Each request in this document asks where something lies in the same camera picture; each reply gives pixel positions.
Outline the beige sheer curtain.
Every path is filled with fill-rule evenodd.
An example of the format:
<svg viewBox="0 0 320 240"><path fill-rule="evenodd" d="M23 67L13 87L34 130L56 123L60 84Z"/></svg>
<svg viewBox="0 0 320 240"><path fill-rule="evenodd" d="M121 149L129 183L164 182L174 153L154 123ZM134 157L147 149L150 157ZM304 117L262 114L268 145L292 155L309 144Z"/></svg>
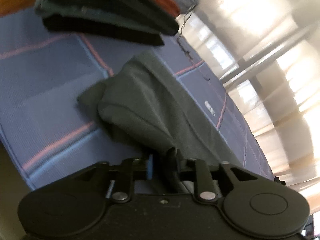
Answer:
<svg viewBox="0 0 320 240"><path fill-rule="evenodd" d="M276 176L319 205L319 0L200 0L178 18Z"/></svg>

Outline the dark grey pants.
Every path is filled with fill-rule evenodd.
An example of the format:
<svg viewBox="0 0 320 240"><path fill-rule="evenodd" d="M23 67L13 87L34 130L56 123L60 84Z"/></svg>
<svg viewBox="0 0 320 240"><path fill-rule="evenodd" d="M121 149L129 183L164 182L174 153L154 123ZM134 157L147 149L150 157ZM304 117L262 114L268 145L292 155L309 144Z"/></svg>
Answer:
<svg viewBox="0 0 320 240"><path fill-rule="evenodd" d="M239 165L217 129L153 51L124 64L77 98L81 110L114 141L144 154L177 150L208 165Z"/></svg>

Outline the stack of folded clothes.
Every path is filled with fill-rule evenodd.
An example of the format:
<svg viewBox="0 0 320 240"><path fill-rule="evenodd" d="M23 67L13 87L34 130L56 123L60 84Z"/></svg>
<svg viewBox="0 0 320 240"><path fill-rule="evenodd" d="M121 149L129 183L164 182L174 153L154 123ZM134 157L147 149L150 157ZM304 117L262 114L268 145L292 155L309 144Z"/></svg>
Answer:
<svg viewBox="0 0 320 240"><path fill-rule="evenodd" d="M35 12L49 31L83 33L162 46L179 30L174 0L36 0Z"/></svg>

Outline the blue checked bed sheet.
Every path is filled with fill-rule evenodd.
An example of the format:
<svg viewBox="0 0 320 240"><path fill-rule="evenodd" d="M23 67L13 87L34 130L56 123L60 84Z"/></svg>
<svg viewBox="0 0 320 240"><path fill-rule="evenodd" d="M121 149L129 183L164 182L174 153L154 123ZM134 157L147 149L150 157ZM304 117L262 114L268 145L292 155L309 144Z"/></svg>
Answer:
<svg viewBox="0 0 320 240"><path fill-rule="evenodd" d="M153 51L243 167L272 179L246 120L208 64L185 39L163 40ZM51 33L33 9L1 18L1 142L31 189L99 161L118 164L138 155L83 115L76 99L148 49L106 37Z"/></svg>

